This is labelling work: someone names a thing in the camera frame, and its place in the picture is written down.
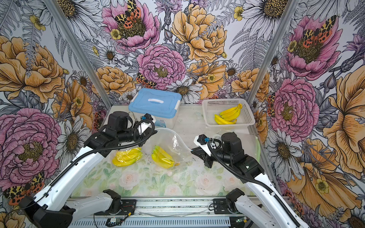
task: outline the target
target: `plastic storage box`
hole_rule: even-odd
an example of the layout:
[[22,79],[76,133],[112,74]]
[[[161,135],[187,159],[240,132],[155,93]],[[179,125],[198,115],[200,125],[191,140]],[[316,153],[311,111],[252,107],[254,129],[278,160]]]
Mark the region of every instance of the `plastic storage box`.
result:
[[179,111],[181,94],[142,88],[128,106],[138,120],[146,113],[156,118],[156,127],[173,128]]

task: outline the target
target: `orange peony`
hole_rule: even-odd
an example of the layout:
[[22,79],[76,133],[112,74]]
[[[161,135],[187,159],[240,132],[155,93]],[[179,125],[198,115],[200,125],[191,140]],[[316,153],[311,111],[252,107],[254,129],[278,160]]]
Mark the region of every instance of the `orange peony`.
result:
[[266,137],[268,136],[269,129],[268,121],[266,120],[267,114],[261,110],[260,113],[258,111],[255,112],[254,117],[258,136],[260,137],[261,143],[264,143],[266,141]]
[[[246,91],[250,91],[253,83],[256,80],[258,70],[259,68],[255,68],[253,70],[246,70],[238,74],[239,79],[231,83],[232,92],[244,93]],[[266,72],[265,77],[257,91],[256,97],[260,102],[263,102],[265,100],[265,96],[269,93],[269,77],[269,73]]]
[[195,84],[202,84],[200,99],[211,97],[223,87],[224,79],[227,78],[226,65],[198,62],[190,64],[187,72],[191,77],[196,78]]
[[88,128],[92,128],[93,113],[90,97],[84,93],[79,83],[72,80],[72,85],[68,83],[67,92],[57,93],[55,101],[52,103],[53,117],[61,120],[69,119],[71,122],[77,116],[84,118]]
[[190,4],[188,15],[182,11],[175,14],[171,32],[178,37],[177,43],[189,46],[189,59],[211,63],[223,54],[227,31],[221,26],[208,35],[206,32],[214,21],[215,16],[199,5]]
[[365,66],[337,80],[337,99],[328,97],[338,108],[337,121],[323,129],[328,145],[335,149],[336,161],[344,172],[361,178],[365,171]]
[[[123,95],[123,93],[132,91],[136,88],[133,78],[119,68],[110,66],[100,67],[96,70],[96,75],[100,79],[107,94],[109,94],[110,91],[114,91]],[[91,89],[94,93],[98,93],[94,85],[92,85]]]
[[357,200],[357,195],[345,186],[347,182],[342,173],[335,172],[339,163],[321,140],[307,138],[303,143],[304,155],[299,164],[305,174],[301,180],[295,177],[294,181],[287,182],[288,187],[300,202],[312,209],[320,205],[321,216],[327,217],[338,207],[343,207],[345,213],[340,221],[346,221],[351,217],[350,209],[361,207],[361,200]]
[[27,45],[22,38],[13,37],[9,41],[0,36],[0,91],[12,92],[8,99],[17,97],[23,89],[32,91],[46,103],[65,88],[64,72],[46,46],[37,44],[35,62],[26,75],[28,57],[24,47]]

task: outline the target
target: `black cable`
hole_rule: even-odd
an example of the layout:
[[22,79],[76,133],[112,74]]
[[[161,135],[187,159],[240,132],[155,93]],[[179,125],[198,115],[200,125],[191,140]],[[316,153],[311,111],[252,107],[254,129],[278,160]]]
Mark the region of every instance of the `black cable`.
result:
[[153,132],[155,130],[155,124],[150,119],[141,120],[139,122],[139,124],[142,124],[143,122],[149,122],[151,124],[151,131],[145,137],[143,137],[141,140],[139,140],[138,142],[134,142],[134,143],[123,145],[123,146],[104,147],[104,148],[94,149],[89,152],[86,152],[83,155],[81,155],[80,157],[76,158],[75,161],[71,162],[71,164],[69,164],[64,170],[62,170],[62,172],[60,172],[60,174],[56,178],[54,178],[53,181],[49,185],[54,186],[61,179],[61,177],[63,175],[65,175],[75,164],[77,164],[80,160],[82,160],[86,156],[89,156],[90,154],[95,154],[97,152],[108,151],[108,150],[126,149],[129,147],[134,147],[140,143],[147,141],[147,139],[149,139],[153,135]]
[[[239,179],[242,179],[244,181],[247,182],[251,182],[251,183],[255,183],[258,185],[261,185],[262,187],[264,187],[267,191],[269,191],[269,193],[271,194],[272,192],[274,192],[269,186],[267,186],[266,184],[262,183],[261,181],[257,181],[255,179],[251,179],[247,176],[244,176],[240,173],[238,173],[236,170],[232,169],[231,167],[229,167],[223,160],[221,160],[218,155],[215,153],[215,151],[212,149],[212,147],[210,146],[210,142],[213,142],[213,140],[209,140],[208,144],[208,148],[210,150],[210,152],[212,153],[213,157],[224,167],[226,168],[229,172],[231,172],[232,174],[234,174],[236,177],[238,177]],[[288,216],[290,217],[290,219],[294,222],[294,224],[297,227],[300,227],[299,222],[294,218],[294,216],[291,214],[291,212],[289,211],[289,209],[285,206],[285,204],[283,203],[283,201],[280,199],[280,197],[278,195],[274,195],[274,198],[279,202],[279,204],[281,205],[281,207],[284,209],[284,211],[288,214]]]

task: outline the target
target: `daisy center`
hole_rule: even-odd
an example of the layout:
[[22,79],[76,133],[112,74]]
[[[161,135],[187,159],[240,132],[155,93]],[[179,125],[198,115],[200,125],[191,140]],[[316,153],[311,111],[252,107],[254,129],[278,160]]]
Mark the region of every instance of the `daisy center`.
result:
[[76,149],[78,144],[78,136],[76,133],[71,133],[67,139],[67,150],[68,151],[73,151]]
[[176,89],[176,92],[181,94],[182,96],[188,94],[189,91],[190,91],[189,88],[186,87],[186,86],[179,87],[179,88]]
[[365,228],[364,222],[357,216],[351,215],[351,217],[348,219],[348,222],[353,228]]
[[87,84],[86,78],[84,78],[84,77],[80,78],[80,84],[82,84],[83,86],[86,86],[86,84]]
[[228,76],[232,76],[232,75],[234,75],[235,73],[236,73],[236,70],[235,70],[235,69],[229,69],[229,70],[227,71]]
[[283,159],[288,159],[290,157],[289,148],[285,144],[279,143],[277,146],[277,150]]
[[159,78],[164,78],[168,74],[167,70],[165,70],[162,66],[160,66],[159,68],[155,67],[154,71],[158,74]]
[[107,53],[107,58],[108,58],[108,59],[110,59],[110,60],[114,59],[114,53],[113,53],[113,52],[111,52],[111,51],[109,51],[109,52]]
[[120,31],[120,35],[125,39],[127,39],[128,37],[133,37],[133,36],[143,36],[146,31],[146,26],[145,24],[143,24],[142,19],[138,18],[135,22],[133,22],[133,26],[131,28],[125,28],[124,26],[119,26],[118,29]]
[[33,161],[37,161],[39,156],[42,155],[44,149],[42,144],[37,141],[25,144],[23,147],[24,153],[18,155],[18,158],[23,161],[26,161],[28,158],[33,159]]
[[293,107],[288,105],[288,102],[284,104],[284,110],[281,112],[281,115],[283,116],[284,120],[288,121],[291,120],[293,117]]
[[76,9],[75,5],[71,0],[57,0],[59,6],[62,9],[62,12],[65,14],[67,18],[70,18],[75,15]]
[[265,1],[264,14],[270,17],[280,17],[287,3],[288,0],[267,0]]

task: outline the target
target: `white basket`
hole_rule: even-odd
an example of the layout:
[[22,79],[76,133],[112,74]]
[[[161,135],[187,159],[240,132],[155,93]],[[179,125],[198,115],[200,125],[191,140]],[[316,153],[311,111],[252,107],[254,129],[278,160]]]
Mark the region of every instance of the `white basket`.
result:
[[[203,100],[203,115],[205,124],[209,127],[221,127],[227,130],[241,129],[249,125],[255,124],[255,118],[252,114],[250,106],[245,99],[229,98],[229,99],[209,99]],[[214,120],[214,115],[219,115],[224,110],[233,108],[238,104],[242,104],[241,113],[237,118],[236,124],[219,125]]]

